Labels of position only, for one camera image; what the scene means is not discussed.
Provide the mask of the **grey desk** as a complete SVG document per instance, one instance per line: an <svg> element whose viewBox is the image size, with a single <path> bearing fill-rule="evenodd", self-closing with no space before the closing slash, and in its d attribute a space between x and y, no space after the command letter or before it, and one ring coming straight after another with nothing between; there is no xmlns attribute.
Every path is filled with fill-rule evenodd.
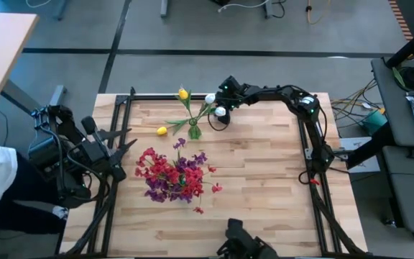
<svg viewBox="0 0 414 259"><path fill-rule="evenodd" d="M395 144L414 147L414 116L405 92L396 84L393 71L383 59L371 60L371 66Z"/></svg>

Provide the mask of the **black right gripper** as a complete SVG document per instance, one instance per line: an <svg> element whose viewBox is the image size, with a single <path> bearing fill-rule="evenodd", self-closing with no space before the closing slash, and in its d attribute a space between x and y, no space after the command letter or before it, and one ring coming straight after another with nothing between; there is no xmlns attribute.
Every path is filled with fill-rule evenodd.
<svg viewBox="0 0 414 259"><path fill-rule="evenodd" d="M231 120L228 109L238 108L242 104L246 86L240 84L235 77L229 76L218 88L215 104L222 106L218 108L218 121L228 125Z"/></svg>

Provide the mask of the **purple artificial flower bunch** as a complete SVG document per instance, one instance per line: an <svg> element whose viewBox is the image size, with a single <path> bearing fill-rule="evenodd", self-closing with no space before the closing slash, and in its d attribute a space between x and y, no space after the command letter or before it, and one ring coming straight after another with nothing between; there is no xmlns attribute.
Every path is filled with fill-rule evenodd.
<svg viewBox="0 0 414 259"><path fill-rule="evenodd" d="M186 140L183 138L178 138L178 141L173 145L173 148L177 151L177 160L174 162L174 165L179 170L184 170L186 168L195 170L198 166L203 165L207 160L207 156L204 152L201 152L199 155L193 155L192 160L183 157L181 154L181 149L185 147Z"/></svg>
<svg viewBox="0 0 414 259"><path fill-rule="evenodd" d="M180 183L170 183L165 179L152 181L149 178L145 182L149 189L144 193L144 196L150 197L152 201L160 203L175 200L192 202L193 195L184 192L185 186Z"/></svg>

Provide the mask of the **black aluminium table frame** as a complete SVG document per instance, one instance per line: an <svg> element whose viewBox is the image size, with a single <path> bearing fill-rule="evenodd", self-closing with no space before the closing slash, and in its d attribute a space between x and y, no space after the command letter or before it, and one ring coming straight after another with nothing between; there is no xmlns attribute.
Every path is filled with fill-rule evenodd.
<svg viewBox="0 0 414 259"><path fill-rule="evenodd" d="M182 153L204 152L216 169L206 182L223 190L204 188L199 199L154 202L144 196L147 185L134 174L136 161L149 147L173 158L178 136L156 135L167 120L187 117L188 111L172 95L137 94L131 102L128 134L137 139L124 156L127 177L118 185L112 222L98 227L96 244L85 247L80 259L91 258L205 258L213 257L226 241L230 218L261 237L282 257L318 256L310 189L304 184L305 145L297 117L281 101L241 106L231 124L221 129L214 119L201 119L199 140L186 143Z"/></svg>

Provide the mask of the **green glass vase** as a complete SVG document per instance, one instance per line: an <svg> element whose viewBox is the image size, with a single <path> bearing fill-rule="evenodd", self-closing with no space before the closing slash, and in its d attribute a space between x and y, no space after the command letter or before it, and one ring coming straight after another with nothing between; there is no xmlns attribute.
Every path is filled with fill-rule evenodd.
<svg viewBox="0 0 414 259"><path fill-rule="evenodd" d="M189 138L192 140L198 140L202 135L201 129L198 126L198 120L192 118L189 119L188 123L190 125L190 129L188 130Z"/></svg>

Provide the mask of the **grey side table leg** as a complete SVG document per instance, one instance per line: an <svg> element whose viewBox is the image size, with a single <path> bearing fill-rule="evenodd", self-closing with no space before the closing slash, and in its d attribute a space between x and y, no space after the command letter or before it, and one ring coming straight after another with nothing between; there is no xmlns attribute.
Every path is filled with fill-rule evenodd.
<svg viewBox="0 0 414 259"><path fill-rule="evenodd" d="M39 110L44 106L57 106L62 104L63 99L67 93L64 85L56 86L49 103L40 104L38 101L33 99L29 94L20 89L18 85L8 80L1 90L1 95L11 102L13 105L21 109L26 114L30 115L33 111Z"/></svg>

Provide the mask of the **black desk leg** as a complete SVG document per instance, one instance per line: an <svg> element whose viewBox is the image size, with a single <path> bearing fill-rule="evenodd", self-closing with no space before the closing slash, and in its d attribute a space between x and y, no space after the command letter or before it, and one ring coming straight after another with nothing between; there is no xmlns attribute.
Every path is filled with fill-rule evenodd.
<svg viewBox="0 0 414 259"><path fill-rule="evenodd" d="M346 168L351 169L376 155L393 140L390 123L386 122L373 135L372 139L348 154Z"/></svg>

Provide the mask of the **white floor plate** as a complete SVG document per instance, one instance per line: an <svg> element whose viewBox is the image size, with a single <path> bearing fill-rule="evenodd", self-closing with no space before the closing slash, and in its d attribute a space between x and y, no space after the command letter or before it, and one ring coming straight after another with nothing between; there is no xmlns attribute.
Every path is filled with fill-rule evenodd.
<svg viewBox="0 0 414 259"><path fill-rule="evenodd" d="M358 147L361 147L366 142L370 141L371 137L350 137L350 138L341 138L341 148L344 150L356 150ZM348 172L351 174L354 173L374 173L380 171L379 163L377 157L373 156L359 165L348 169Z"/></svg>

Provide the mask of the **red artificial flower bunch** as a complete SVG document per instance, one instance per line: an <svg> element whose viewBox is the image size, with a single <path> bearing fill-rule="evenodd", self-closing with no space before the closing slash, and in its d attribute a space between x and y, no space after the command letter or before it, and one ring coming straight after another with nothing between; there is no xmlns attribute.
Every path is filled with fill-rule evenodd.
<svg viewBox="0 0 414 259"><path fill-rule="evenodd" d="M201 168L186 168L185 169L185 183L183 184L181 194L184 197L192 199L199 198L199 205L193 209L198 214L203 214L204 210L201 208L202 194L204 193L203 185L206 183L211 186L212 193L217 193L223 190L219 183L210 183L203 180L204 172Z"/></svg>
<svg viewBox="0 0 414 259"><path fill-rule="evenodd" d="M180 183L180 173L177 168L170 165L165 155L156 153L153 147L147 148L136 162L135 176L156 183L161 180L166 183Z"/></svg>

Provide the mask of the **white artificial tulip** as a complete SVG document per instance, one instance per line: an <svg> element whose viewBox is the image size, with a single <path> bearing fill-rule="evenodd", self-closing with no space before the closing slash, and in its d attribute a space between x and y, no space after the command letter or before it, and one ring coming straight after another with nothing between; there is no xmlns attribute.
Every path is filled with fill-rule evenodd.
<svg viewBox="0 0 414 259"><path fill-rule="evenodd" d="M215 94L207 94L204 98L204 102L201 104L200 111L195 117L196 120L199 120L201 117L204 117L208 114L211 114L215 109L212 107L212 104L216 100Z"/></svg>
<svg viewBox="0 0 414 259"><path fill-rule="evenodd" d="M215 115L217 117L223 117L226 115L226 109L222 106L212 107L211 105L204 105L201 107L198 115L195 117L196 120L199 120L201 117Z"/></svg>

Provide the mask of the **yellow artificial tulip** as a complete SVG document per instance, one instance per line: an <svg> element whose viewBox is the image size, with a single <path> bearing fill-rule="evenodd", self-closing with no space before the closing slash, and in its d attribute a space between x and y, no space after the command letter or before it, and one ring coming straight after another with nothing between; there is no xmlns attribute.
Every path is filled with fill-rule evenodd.
<svg viewBox="0 0 414 259"><path fill-rule="evenodd" d="M180 88L178 90L178 95L176 96L176 98L183 104L183 106L187 109L190 118L193 119L193 115L191 113L190 110L190 98L191 98L191 93L189 91L187 91L184 87L183 84L180 85Z"/></svg>
<svg viewBox="0 0 414 259"><path fill-rule="evenodd" d="M175 135L182 129L182 127L189 123L189 121L190 119L166 121L165 123L167 124L167 126L159 127L156 133L158 135L166 135L169 132L169 130L172 130L172 133Z"/></svg>

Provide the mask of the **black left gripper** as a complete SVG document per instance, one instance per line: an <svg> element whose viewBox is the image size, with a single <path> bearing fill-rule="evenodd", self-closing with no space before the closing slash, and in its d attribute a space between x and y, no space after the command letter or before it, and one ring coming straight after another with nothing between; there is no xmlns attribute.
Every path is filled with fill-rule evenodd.
<svg viewBox="0 0 414 259"><path fill-rule="evenodd" d="M125 136L131 130L129 128L107 132L100 129L96 132L96 139L98 141L111 140ZM127 175L121 166L121 160L136 141L137 139L134 139L113 151L109 150L102 142L91 142L83 138L82 151L86 158L87 167L100 181L106 181L108 176L112 176L117 182L123 181Z"/></svg>

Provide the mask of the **orange striped floor strip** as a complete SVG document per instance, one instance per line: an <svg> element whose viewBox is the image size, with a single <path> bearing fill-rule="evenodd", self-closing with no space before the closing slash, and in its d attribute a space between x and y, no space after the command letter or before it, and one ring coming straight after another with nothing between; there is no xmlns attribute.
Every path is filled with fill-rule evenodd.
<svg viewBox="0 0 414 259"><path fill-rule="evenodd" d="M408 25L405 21L405 18L403 16L402 12L400 11L400 8L397 4L397 0L388 0L388 3L391 7L391 10L392 10L396 20L397 20L397 23L400 26L400 29L401 29L405 39L407 41L412 40L413 35L412 35L412 33L411 33L411 31L410 31L410 29L409 29L409 27L408 27Z"/></svg>

